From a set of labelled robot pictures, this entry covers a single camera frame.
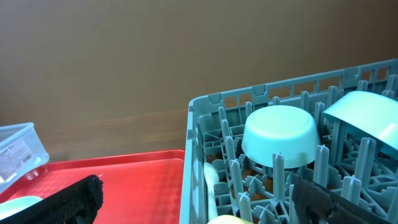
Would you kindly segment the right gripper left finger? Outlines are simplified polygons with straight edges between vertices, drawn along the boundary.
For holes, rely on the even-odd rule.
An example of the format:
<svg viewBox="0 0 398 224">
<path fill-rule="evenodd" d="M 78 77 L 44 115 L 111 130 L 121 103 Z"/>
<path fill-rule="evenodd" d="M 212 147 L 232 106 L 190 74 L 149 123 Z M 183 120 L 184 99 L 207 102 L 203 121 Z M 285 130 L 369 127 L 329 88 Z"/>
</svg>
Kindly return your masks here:
<svg viewBox="0 0 398 224">
<path fill-rule="evenodd" d="M 103 205 L 103 182 L 89 175 L 1 220 L 1 224 L 94 223 Z"/>
</svg>

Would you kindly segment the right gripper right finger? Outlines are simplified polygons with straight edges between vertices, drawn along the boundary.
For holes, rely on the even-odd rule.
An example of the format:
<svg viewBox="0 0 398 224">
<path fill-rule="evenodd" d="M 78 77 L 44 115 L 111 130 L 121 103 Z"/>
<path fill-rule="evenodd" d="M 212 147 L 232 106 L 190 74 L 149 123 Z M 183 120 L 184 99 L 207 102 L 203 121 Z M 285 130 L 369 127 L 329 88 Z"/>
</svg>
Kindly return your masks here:
<svg viewBox="0 0 398 224">
<path fill-rule="evenodd" d="M 300 224 L 319 220 L 329 224 L 390 224 L 311 180 L 293 177 L 292 183 L 292 201 Z"/>
</svg>

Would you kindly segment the light blue plate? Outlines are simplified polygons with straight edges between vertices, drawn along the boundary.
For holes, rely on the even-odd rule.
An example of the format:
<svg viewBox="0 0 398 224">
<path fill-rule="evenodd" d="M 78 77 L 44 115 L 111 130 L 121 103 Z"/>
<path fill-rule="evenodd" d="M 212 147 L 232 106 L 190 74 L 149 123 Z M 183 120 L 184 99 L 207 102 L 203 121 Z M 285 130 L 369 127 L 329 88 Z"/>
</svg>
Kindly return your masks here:
<svg viewBox="0 0 398 224">
<path fill-rule="evenodd" d="M 42 201 L 42 198 L 37 196 L 24 196 L 3 202 L 0 204 L 0 220 L 10 217 L 40 201 Z"/>
</svg>

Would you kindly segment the green saucer bowl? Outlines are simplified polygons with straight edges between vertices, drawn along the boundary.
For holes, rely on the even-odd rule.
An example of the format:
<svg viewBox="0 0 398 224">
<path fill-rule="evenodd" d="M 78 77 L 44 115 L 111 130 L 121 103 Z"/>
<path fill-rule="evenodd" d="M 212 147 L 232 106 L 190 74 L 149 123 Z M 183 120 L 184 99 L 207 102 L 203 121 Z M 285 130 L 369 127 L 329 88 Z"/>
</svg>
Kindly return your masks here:
<svg viewBox="0 0 398 224">
<path fill-rule="evenodd" d="M 257 164 L 273 166 L 273 155 L 284 158 L 293 169 L 315 160 L 320 145 L 313 116 L 298 107 L 267 106 L 252 112 L 245 122 L 242 149 Z"/>
</svg>

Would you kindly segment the yellow plastic cup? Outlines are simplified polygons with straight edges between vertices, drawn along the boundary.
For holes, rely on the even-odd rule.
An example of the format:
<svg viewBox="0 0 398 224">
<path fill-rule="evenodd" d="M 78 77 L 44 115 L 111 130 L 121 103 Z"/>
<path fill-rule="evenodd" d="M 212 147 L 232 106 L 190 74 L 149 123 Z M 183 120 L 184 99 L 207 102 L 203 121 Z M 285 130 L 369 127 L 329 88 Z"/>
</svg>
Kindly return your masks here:
<svg viewBox="0 0 398 224">
<path fill-rule="evenodd" d="M 210 220 L 207 224 L 253 224 L 253 222 L 249 222 L 233 215 L 220 215 Z"/>
</svg>

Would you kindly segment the white plastic spoon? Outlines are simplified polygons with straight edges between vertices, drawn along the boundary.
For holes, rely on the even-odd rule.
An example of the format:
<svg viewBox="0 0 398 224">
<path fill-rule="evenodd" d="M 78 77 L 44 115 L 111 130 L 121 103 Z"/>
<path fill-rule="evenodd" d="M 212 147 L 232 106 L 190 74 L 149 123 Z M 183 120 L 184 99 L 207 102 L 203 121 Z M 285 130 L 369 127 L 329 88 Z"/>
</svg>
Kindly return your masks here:
<svg viewBox="0 0 398 224">
<path fill-rule="evenodd" d="M 219 175 L 216 169 L 208 162 L 205 162 L 203 165 L 203 171 L 207 186 L 207 215 L 208 221 L 215 219 L 218 216 L 217 208 L 216 208 L 216 199 L 215 199 L 215 184 L 220 181 Z"/>
</svg>

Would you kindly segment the light blue bowl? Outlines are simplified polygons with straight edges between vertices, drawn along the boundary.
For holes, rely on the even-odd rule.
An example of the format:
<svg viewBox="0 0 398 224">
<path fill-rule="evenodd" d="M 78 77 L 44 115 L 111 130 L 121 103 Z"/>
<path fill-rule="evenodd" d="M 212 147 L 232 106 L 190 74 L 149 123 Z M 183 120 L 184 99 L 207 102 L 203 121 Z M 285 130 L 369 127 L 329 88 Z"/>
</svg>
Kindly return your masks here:
<svg viewBox="0 0 398 224">
<path fill-rule="evenodd" d="M 379 150 L 397 159 L 397 101 L 368 91 L 352 91 L 324 112 L 329 121 L 346 123 L 353 136 L 371 136 Z"/>
</svg>

